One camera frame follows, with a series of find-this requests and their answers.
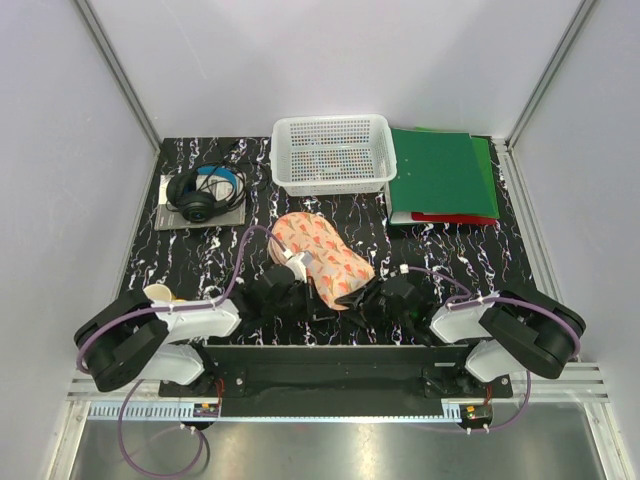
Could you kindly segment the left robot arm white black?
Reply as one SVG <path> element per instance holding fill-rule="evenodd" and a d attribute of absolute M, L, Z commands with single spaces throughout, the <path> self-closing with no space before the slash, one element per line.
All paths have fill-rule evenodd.
<path fill-rule="evenodd" d="M 314 318 L 318 300 L 309 270 L 285 265 L 274 265 L 257 280 L 213 300 L 160 301 L 133 290 L 75 332 L 76 366 L 101 392 L 155 380 L 203 396 L 216 382 L 204 341 L 244 334 L 275 316 Z"/>

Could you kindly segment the floral pink laundry bag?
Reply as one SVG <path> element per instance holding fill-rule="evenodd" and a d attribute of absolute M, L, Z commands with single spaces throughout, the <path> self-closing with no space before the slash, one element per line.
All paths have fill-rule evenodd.
<path fill-rule="evenodd" d="M 369 261 L 353 251 L 324 217 L 289 213 L 275 222 L 271 232 L 285 247 L 282 249 L 270 239 L 271 260 L 285 265 L 296 254 L 307 252 L 311 261 L 306 272 L 313 279 L 319 297 L 333 310 L 346 310 L 337 300 L 361 289 L 375 277 Z"/>

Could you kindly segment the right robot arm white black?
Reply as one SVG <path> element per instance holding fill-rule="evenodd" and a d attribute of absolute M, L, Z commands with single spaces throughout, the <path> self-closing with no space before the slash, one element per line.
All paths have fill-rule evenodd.
<path fill-rule="evenodd" d="M 453 375 L 457 390 L 470 397 L 498 377 L 520 371 L 557 379 L 579 355 L 586 331 L 578 313 L 526 285 L 437 305 L 399 275 L 376 278 L 336 304 L 358 325 L 400 327 L 413 344 L 468 345 Z"/>

